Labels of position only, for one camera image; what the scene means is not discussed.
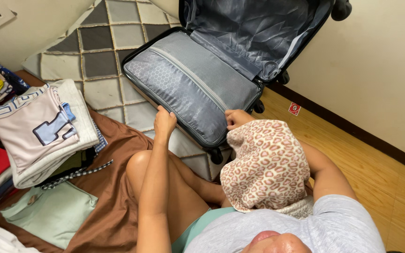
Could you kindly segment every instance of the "baseboard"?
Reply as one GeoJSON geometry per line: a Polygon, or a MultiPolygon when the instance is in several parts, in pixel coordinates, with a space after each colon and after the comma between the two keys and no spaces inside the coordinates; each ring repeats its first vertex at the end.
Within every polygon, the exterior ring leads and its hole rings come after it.
{"type": "Polygon", "coordinates": [[[405,165],[405,152],[395,146],[392,146],[390,143],[368,133],[367,131],[352,124],[346,119],[309,100],[308,98],[296,93],[295,91],[285,87],[284,85],[276,83],[268,85],[267,87],[278,93],[279,95],[283,96],[284,98],[295,102],[296,104],[302,106],[304,109],[312,112],[318,117],[326,120],[327,122],[335,125],[348,134],[356,137],[357,139],[365,142],[366,144],[374,147],[375,149],[385,153],[386,155],[405,165]]]}

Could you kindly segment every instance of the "leopard print pillow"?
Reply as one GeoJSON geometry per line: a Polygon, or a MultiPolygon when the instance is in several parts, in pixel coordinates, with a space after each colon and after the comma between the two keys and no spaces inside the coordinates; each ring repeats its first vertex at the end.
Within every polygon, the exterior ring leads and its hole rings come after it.
{"type": "Polygon", "coordinates": [[[230,131],[235,160],[221,171],[221,185],[239,212],[279,210],[306,196],[310,170],[301,144],[287,123],[254,120],[230,131]]]}

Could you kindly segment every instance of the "suitcase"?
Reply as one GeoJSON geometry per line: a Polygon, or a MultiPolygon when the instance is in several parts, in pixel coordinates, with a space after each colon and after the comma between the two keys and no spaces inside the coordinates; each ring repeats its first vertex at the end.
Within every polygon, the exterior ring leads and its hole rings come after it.
{"type": "Polygon", "coordinates": [[[214,164],[223,161],[224,111],[264,111],[267,84],[289,82],[287,67],[348,0],[180,0],[174,27],[121,62],[134,89],[177,117],[178,128],[214,164]]]}

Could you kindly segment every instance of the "beige wall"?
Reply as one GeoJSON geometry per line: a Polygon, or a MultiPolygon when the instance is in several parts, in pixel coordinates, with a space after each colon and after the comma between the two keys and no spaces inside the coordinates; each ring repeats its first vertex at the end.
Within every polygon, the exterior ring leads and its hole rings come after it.
{"type": "Polygon", "coordinates": [[[94,0],[5,0],[18,13],[0,27],[0,63],[16,71],[28,56],[61,36],[94,0]]]}
{"type": "Polygon", "coordinates": [[[351,0],[289,67],[287,86],[405,152],[405,0],[351,0]]]}

